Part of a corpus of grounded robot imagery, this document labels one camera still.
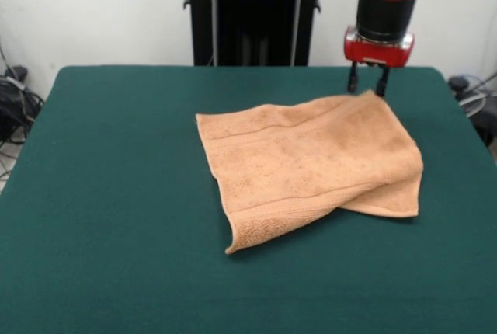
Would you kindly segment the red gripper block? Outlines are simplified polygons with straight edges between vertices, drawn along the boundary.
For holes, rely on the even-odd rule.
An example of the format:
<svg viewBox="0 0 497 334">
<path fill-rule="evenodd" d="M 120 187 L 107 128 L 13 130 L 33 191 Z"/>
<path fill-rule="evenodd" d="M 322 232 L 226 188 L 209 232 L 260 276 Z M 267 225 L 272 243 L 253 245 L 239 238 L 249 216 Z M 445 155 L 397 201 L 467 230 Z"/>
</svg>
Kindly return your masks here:
<svg viewBox="0 0 497 334">
<path fill-rule="evenodd" d="M 406 33 L 394 43 L 374 42 L 359 35 L 355 26 L 349 26 L 343 45 L 345 58 L 352 62 L 347 91 L 353 94 L 357 90 L 357 63 L 383 65 L 381 77 L 375 89 L 375 94 L 383 98 L 388 85 L 390 68 L 403 68 L 407 64 L 414 43 L 415 37 L 412 33 Z"/>
</svg>

